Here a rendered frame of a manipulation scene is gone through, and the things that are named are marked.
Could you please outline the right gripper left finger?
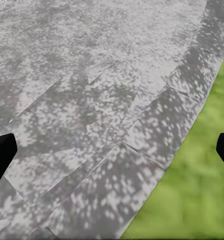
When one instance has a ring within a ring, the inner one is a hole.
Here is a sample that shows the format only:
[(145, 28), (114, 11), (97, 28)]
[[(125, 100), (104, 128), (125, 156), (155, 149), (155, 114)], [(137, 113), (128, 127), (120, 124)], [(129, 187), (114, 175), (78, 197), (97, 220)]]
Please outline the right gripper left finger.
[(17, 143), (13, 133), (0, 136), (0, 179), (17, 151)]

